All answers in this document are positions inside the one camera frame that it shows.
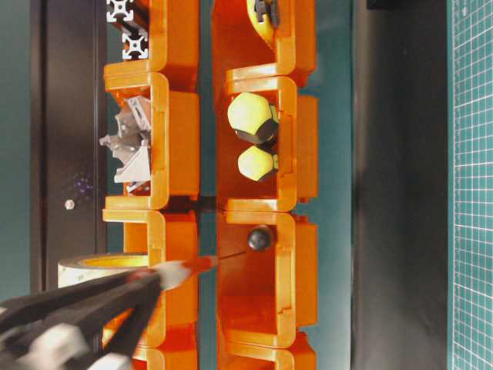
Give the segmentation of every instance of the grid lines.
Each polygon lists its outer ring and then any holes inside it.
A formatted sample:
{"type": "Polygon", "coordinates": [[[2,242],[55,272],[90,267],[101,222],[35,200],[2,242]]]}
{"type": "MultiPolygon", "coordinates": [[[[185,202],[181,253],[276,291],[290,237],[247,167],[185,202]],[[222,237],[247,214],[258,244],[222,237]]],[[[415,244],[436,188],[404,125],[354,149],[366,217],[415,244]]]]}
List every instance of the grid lines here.
{"type": "Polygon", "coordinates": [[[493,370],[493,0],[452,5],[452,368],[493,370]]]}

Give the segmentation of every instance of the black knob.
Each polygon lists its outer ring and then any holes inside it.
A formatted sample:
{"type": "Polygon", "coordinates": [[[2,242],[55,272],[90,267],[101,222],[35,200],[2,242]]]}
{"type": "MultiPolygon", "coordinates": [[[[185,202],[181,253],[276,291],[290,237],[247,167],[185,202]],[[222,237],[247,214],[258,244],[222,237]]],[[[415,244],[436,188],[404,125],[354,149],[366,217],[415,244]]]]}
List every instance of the black knob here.
{"type": "Polygon", "coordinates": [[[256,226],[248,234],[248,245],[254,251],[265,251],[272,242],[272,231],[266,225],[256,226]]]}

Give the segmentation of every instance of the black panel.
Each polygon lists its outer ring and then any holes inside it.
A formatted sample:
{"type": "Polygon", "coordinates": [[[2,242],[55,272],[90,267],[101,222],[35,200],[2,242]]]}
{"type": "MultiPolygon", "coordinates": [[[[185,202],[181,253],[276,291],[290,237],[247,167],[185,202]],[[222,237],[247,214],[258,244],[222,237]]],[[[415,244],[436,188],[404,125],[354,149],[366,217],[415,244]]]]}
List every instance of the black panel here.
{"type": "Polygon", "coordinates": [[[446,369],[446,1],[357,3],[352,368],[446,369]]]}
{"type": "Polygon", "coordinates": [[[56,287],[59,260],[106,249],[106,153],[96,145],[106,133],[106,4],[32,0],[32,19],[36,291],[56,287]],[[65,209],[67,200],[75,209],[65,209]]]}

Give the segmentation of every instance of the green cutting mat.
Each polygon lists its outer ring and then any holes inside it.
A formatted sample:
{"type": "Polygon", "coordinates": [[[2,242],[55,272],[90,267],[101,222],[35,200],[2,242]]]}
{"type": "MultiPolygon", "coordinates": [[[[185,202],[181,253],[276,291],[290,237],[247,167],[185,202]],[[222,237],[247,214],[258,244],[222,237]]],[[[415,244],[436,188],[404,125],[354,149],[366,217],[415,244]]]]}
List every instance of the green cutting mat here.
{"type": "Polygon", "coordinates": [[[452,0],[450,367],[493,369],[493,0],[452,0]]]}

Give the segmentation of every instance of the yellow ball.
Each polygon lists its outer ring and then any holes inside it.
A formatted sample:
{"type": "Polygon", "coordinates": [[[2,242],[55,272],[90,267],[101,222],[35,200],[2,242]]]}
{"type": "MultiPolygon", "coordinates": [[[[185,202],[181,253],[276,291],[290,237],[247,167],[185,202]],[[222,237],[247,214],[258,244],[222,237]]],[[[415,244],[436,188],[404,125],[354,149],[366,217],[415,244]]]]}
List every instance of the yellow ball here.
{"type": "Polygon", "coordinates": [[[228,120],[238,137],[252,144],[272,140],[279,129],[276,107],[251,92],[243,92],[231,102],[228,120]]]}
{"type": "Polygon", "coordinates": [[[238,168],[245,177],[253,181],[264,181],[277,172],[277,155],[251,146],[238,157],[238,168]]]}

